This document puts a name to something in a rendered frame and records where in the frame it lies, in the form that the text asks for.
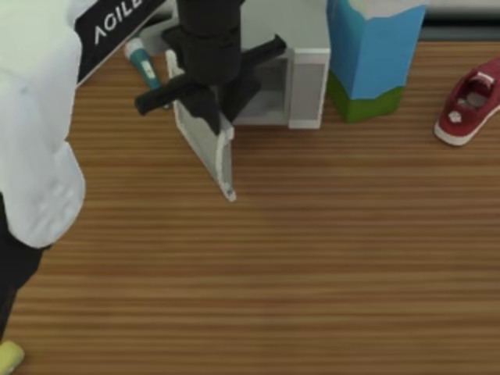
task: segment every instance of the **yellow object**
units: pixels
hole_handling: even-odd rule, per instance
[[[0,375],[10,375],[24,359],[24,350],[11,341],[0,345]]]

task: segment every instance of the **teal pen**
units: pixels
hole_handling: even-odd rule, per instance
[[[162,86],[151,63],[151,58],[139,37],[130,39],[127,42],[125,45],[125,56],[139,71],[151,90]]]

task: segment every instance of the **wood grain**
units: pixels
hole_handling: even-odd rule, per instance
[[[421,44],[387,118],[238,128],[233,205],[119,53],[78,92],[87,201],[16,304],[19,375],[499,374],[500,119],[432,133],[499,49]]]

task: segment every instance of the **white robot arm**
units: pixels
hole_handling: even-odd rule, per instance
[[[70,144],[81,43],[74,23],[96,0],[0,0],[0,193],[9,231],[32,248],[58,241],[83,205]]]

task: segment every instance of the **red sneaker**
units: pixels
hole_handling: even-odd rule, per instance
[[[463,146],[500,110],[500,58],[470,71],[448,97],[434,133],[443,142]]]

